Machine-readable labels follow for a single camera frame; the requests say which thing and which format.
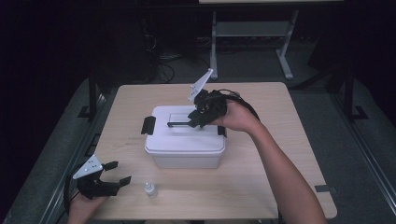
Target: human hand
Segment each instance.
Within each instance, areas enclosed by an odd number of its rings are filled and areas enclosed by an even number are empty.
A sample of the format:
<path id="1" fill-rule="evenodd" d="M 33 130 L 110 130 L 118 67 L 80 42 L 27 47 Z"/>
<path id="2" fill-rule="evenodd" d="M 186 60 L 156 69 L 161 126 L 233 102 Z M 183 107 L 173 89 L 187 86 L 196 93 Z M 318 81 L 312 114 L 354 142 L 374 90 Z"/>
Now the human hand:
<path id="1" fill-rule="evenodd" d="M 243 105 L 227 100 L 227 113 L 211 122 L 238 132 L 253 133 L 262 123 Z"/>
<path id="2" fill-rule="evenodd" d="M 97 197 L 88 199 L 81 193 L 78 193 L 70 202 L 70 211 L 68 224 L 86 223 L 94 214 L 96 209 L 104 203 L 108 197 Z"/>

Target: container lid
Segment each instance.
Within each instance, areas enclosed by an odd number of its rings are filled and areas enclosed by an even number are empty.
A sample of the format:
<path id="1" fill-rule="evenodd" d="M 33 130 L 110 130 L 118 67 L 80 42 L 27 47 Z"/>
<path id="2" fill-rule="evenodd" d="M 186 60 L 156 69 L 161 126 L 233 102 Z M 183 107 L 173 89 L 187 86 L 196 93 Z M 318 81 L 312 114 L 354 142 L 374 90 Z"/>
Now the container lid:
<path id="1" fill-rule="evenodd" d="M 188 122 L 193 105 L 162 105 L 154 108 L 154 132 L 146 139 L 150 154 L 220 154 L 225 148 L 224 135 L 218 134 L 217 125 L 192 128 L 186 125 L 168 126 L 168 122 Z"/>

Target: human arm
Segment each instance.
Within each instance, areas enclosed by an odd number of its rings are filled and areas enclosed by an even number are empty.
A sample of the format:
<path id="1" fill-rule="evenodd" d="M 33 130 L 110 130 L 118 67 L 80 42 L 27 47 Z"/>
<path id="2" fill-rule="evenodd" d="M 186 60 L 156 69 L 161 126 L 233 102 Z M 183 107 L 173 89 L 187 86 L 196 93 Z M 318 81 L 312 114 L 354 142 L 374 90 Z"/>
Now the human arm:
<path id="1" fill-rule="evenodd" d="M 242 105 L 229 101 L 227 114 L 212 124 L 245 132 L 259 151 L 278 208 L 287 223 L 327 223 L 318 199 L 267 128 Z"/>
<path id="2" fill-rule="evenodd" d="M 93 216 L 96 209 L 107 200 L 108 197 L 88 199 L 78 193 L 70 202 L 68 224 L 84 224 Z"/>

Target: wooden table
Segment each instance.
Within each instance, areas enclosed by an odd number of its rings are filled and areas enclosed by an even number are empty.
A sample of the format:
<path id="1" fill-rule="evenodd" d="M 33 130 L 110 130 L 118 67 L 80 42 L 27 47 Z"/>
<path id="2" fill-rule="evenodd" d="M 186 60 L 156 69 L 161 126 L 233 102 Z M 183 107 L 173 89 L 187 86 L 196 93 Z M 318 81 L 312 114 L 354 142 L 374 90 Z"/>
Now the wooden table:
<path id="1" fill-rule="evenodd" d="M 259 114 L 280 147 L 309 185 L 326 185 L 289 92 L 283 83 L 208 83 L 208 91 L 238 91 Z M 97 212 L 99 219 L 264 219 L 277 218 L 277 207 L 257 149 L 245 133 L 228 130 L 218 169 L 159 169 L 145 151 L 141 128 L 157 105 L 190 105 L 190 85 L 120 87 L 95 151 L 102 163 L 119 161 L 102 180 L 131 175 Z M 158 196 L 150 199 L 146 182 Z M 336 216 L 329 192 L 316 193 L 327 218 Z"/>

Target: cable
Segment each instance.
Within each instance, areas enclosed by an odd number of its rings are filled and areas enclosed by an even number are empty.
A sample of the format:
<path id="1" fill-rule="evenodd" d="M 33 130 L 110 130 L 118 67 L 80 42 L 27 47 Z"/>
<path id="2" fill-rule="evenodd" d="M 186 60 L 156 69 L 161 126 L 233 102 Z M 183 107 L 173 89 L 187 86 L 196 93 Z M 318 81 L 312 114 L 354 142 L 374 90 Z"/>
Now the cable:
<path id="1" fill-rule="evenodd" d="M 202 59 L 202 58 L 200 58 L 200 57 L 198 57 L 196 55 L 191 56 L 191 57 L 194 58 L 194 59 L 198 59 L 199 61 L 203 62 L 207 68 L 210 68 L 210 64 L 207 61 L 205 61 L 204 59 Z"/>
<path id="2" fill-rule="evenodd" d="M 152 47 L 150 50 L 154 50 L 155 47 L 157 47 L 157 39 L 155 38 L 155 36 L 154 35 L 145 35 L 145 37 L 149 37 L 149 38 L 153 39 L 154 43 L 152 44 Z"/>
<path id="3" fill-rule="evenodd" d="M 66 180 L 64 181 L 64 211 L 59 215 L 59 217 L 55 223 L 59 223 L 61 221 L 62 217 L 64 216 L 64 214 L 66 214 L 66 213 L 69 214 L 70 202 L 79 194 L 79 192 L 78 192 L 71 199 L 69 199 L 69 189 L 70 189 L 70 183 L 72 181 L 72 175 L 81 166 L 82 166 L 82 164 L 79 164 L 78 166 L 73 168 L 72 172 L 70 172 L 70 174 L 66 177 Z"/>
<path id="4" fill-rule="evenodd" d="M 161 60 L 165 60 L 168 62 L 163 62 L 163 63 L 169 63 L 170 61 L 176 60 L 176 59 L 180 59 L 182 58 L 183 55 L 182 54 L 173 54 L 173 55 L 168 55 L 168 56 L 160 56 Z"/>
<path id="5" fill-rule="evenodd" d="M 226 90 L 226 89 L 221 89 L 221 90 L 219 90 L 219 91 L 228 91 L 229 93 L 232 93 L 233 96 L 238 97 L 238 98 L 242 98 L 242 97 L 240 96 L 239 92 L 236 92 L 236 91 L 230 91 L 230 90 Z"/>
<path id="6" fill-rule="evenodd" d="M 197 39 L 197 52 L 203 53 L 207 52 L 210 50 L 212 44 L 212 38 L 210 37 L 204 37 L 201 39 Z"/>
<path id="7" fill-rule="evenodd" d="M 218 54 L 235 54 L 244 51 L 251 51 L 256 48 L 261 48 L 265 44 L 275 42 L 279 37 L 228 37 L 227 39 L 222 39 L 221 41 L 216 41 L 218 43 Z"/>
<path id="8" fill-rule="evenodd" d="M 160 82 L 163 81 L 163 82 L 161 82 L 161 84 L 168 84 L 168 83 L 170 83 L 170 82 L 173 80 L 173 78 L 175 77 L 175 69 L 174 69 L 173 67 L 167 65 L 167 64 L 164 64 L 164 63 L 160 63 L 159 66 L 160 66 L 161 69 L 163 70 L 162 73 L 161 73 L 160 71 L 158 71 L 158 74 L 159 74 L 159 76 L 160 76 Z M 164 67 L 167 67 L 167 68 L 169 68 L 169 69 L 171 70 L 171 72 L 172 72 L 172 76 L 171 76 L 171 77 L 168 77 L 168 75 L 166 75 L 166 72 L 165 72 L 165 70 L 163 69 Z"/>

